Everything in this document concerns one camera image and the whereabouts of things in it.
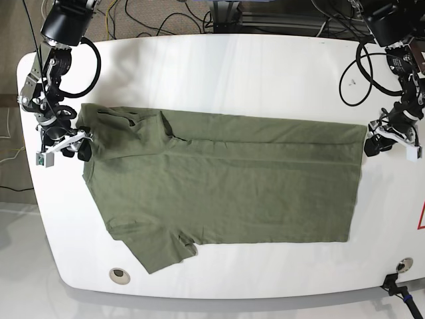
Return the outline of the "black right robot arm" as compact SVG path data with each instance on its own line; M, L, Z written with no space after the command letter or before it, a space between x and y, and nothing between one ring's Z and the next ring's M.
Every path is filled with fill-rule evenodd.
M18 95L19 106L35 115L41 135L41 149L36 164L51 167L54 155L78 157L89 161L92 156L92 134L85 126L73 128L76 111L62 101L87 95L96 85L101 71L101 57L95 44L84 34L94 14L95 1L54 1L44 20L43 40L35 45L35 59L24 86ZM90 85L79 93L60 89L62 76L72 63L71 50L78 45L89 46L96 57L96 71Z

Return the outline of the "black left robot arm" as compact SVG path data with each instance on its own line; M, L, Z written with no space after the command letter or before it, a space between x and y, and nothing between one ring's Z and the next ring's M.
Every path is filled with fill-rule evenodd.
M352 1L370 34L359 40L353 64L369 82L387 96L396 97L391 110L381 109L368 126L364 153L368 157L390 151L395 144L406 149L406 157L417 161L423 156L417 123L424 118L424 55L418 41L424 38L423 1ZM365 45L375 42L383 48L390 71L401 86L393 91L380 85L373 70L362 60L371 58Z

